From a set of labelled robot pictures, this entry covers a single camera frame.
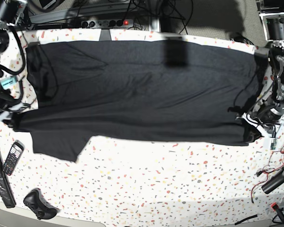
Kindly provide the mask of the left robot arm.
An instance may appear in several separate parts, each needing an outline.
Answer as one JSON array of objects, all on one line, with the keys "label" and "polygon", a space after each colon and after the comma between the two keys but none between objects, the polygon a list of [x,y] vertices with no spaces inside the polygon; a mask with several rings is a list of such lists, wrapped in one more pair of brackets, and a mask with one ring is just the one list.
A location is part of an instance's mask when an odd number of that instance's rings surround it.
[{"label": "left robot arm", "polygon": [[249,124],[244,136],[246,142],[264,136],[275,139],[284,115],[284,0],[258,0],[256,3],[269,45],[256,51],[256,55],[268,61],[272,83],[242,117]]}]

